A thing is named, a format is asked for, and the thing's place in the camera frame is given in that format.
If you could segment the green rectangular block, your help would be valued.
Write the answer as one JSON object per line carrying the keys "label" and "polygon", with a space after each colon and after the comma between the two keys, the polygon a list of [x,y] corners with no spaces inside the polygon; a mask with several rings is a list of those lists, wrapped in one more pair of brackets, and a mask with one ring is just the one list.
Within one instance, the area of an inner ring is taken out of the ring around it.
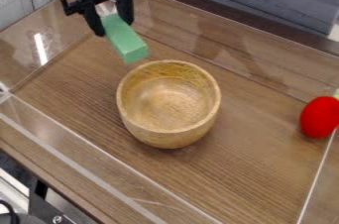
{"label": "green rectangular block", "polygon": [[149,47],[134,29],[118,14],[101,18],[106,31],[106,38],[113,44],[122,60],[133,63],[149,56]]}

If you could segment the brown wooden bowl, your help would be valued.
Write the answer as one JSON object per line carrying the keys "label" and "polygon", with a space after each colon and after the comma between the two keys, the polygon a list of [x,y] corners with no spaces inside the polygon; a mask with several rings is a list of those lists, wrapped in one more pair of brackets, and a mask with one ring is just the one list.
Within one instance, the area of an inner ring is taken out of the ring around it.
{"label": "brown wooden bowl", "polygon": [[222,90],[198,65],[158,60],[123,77],[117,106],[123,125],[141,142],[159,149],[179,149],[210,132],[222,106]]}

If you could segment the clear acrylic corner bracket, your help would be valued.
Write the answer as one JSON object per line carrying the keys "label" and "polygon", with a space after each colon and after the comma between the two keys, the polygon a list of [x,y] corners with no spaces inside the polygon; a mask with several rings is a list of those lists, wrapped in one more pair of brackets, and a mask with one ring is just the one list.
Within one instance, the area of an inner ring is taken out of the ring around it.
{"label": "clear acrylic corner bracket", "polygon": [[118,13],[115,2],[113,0],[109,0],[106,2],[102,2],[95,5],[97,13],[101,17],[113,15]]}

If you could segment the black table leg bracket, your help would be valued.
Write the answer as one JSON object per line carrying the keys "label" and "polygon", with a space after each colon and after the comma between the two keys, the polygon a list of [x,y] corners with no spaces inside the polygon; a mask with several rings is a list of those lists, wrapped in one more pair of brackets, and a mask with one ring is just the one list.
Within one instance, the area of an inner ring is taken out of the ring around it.
{"label": "black table leg bracket", "polygon": [[73,219],[47,201],[49,186],[35,179],[30,188],[29,213],[46,224],[77,224]]}

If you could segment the red plush ball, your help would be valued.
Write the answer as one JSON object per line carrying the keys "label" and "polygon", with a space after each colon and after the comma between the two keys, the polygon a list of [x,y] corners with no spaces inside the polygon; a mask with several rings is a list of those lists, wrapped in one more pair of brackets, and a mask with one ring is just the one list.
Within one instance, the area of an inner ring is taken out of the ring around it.
{"label": "red plush ball", "polygon": [[313,99],[301,112],[299,125],[307,137],[329,136],[339,126],[339,100],[333,96]]}

